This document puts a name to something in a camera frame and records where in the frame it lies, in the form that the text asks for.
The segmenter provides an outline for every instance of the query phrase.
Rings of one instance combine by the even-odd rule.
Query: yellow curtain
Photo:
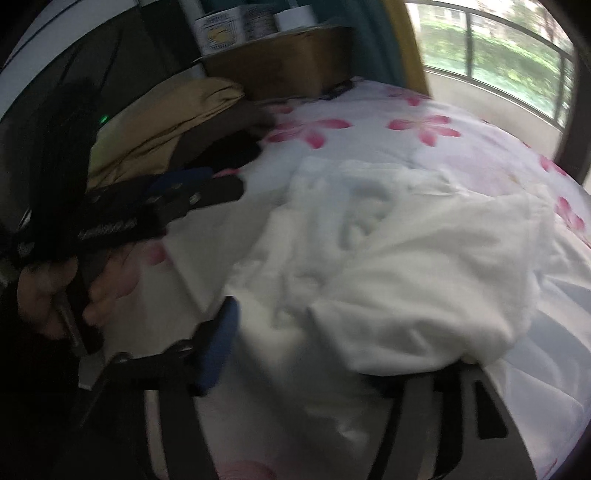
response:
[[[404,0],[382,0],[382,4],[388,12],[390,24],[398,40],[398,48],[406,76],[406,87],[429,95],[423,61]]]

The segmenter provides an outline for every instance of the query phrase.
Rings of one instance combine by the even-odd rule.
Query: cardboard box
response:
[[[251,100],[317,98],[351,78],[353,29],[281,32],[203,58],[207,74],[240,83]]]
[[[270,5],[241,5],[195,20],[202,55],[226,50],[277,32]]]

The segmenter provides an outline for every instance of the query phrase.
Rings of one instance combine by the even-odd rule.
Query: hedge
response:
[[[473,31],[475,69],[483,69],[529,90],[534,96],[553,100],[560,78],[559,57],[548,48],[528,51],[510,41]],[[423,53],[434,59],[466,62],[466,31],[442,22],[421,22]]]

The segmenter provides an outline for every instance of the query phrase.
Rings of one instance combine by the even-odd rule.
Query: white box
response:
[[[216,53],[277,32],[272,6],[241,5],[199,18],[194,24],[202,55]]]

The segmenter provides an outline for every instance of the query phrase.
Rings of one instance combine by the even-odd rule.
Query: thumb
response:
[[[41,293],[53,295],[74,280],[78,270],[76,257],[65,263],[44,263],[35,269],[35,283]]]

